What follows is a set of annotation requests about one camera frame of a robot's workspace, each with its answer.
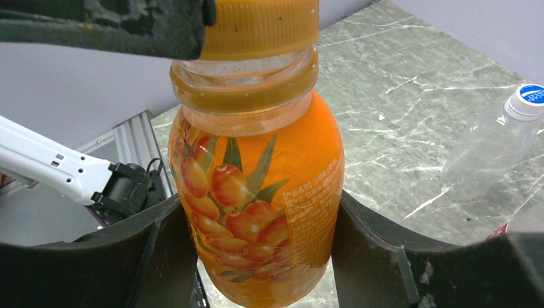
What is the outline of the clear water bottle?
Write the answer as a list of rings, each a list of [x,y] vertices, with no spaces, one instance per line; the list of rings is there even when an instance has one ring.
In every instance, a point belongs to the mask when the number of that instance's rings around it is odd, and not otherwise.
[[[543,114],[532,122],[517,121],[505,115],[505,102],[477,115],[450,150],[440,180],[451,199],[468,201],[483,195],[536,140]]]

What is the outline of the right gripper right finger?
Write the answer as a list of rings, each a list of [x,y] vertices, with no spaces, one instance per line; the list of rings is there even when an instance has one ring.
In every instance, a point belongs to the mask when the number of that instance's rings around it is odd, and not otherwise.
[[[413,232],[341,195],[332,247],[341,307],[542,307],[543,235],[468,246]]]

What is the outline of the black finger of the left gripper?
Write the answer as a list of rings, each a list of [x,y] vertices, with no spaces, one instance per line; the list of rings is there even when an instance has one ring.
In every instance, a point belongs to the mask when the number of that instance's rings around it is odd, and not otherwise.
[[[194,60],[215,23],[209,0],[1,0],[1,42]]]

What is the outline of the orange juice bottle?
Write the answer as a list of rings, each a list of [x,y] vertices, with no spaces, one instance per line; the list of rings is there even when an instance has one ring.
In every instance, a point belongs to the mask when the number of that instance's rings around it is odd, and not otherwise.
[[[168,163],[213,285],[243,307],[287,307],[322,278],[344,180],[318,52],[182,61]]]

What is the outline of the small red label bottle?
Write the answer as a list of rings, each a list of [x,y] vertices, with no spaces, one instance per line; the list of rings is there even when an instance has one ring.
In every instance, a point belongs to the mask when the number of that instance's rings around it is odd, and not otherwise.
[[[505,225],[494,230],[486,240],[507,233],[543,233],[543,203],[524,205]]]

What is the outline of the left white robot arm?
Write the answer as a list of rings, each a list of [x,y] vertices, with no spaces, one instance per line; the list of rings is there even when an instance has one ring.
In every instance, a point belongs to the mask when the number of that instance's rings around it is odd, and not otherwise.
[[[214,1],[2,1],[1,41],[195,60],[216,19]],[[148,170],[85,155],[5,117],[1,172],[60,191],[103,226],[159,202]]]

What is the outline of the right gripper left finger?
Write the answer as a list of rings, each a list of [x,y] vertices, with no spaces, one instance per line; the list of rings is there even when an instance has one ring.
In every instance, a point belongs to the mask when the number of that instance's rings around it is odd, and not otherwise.
[[[2,307],[197,307],[178,196],[74,242],[1,245]]]

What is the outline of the blue white bottle cap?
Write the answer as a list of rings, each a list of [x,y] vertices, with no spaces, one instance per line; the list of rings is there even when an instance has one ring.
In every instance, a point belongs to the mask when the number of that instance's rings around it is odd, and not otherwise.
[[[543,114],[543,86],[525,84],[504,103],[504,113],[507,117],[521,122],[532,122]]]

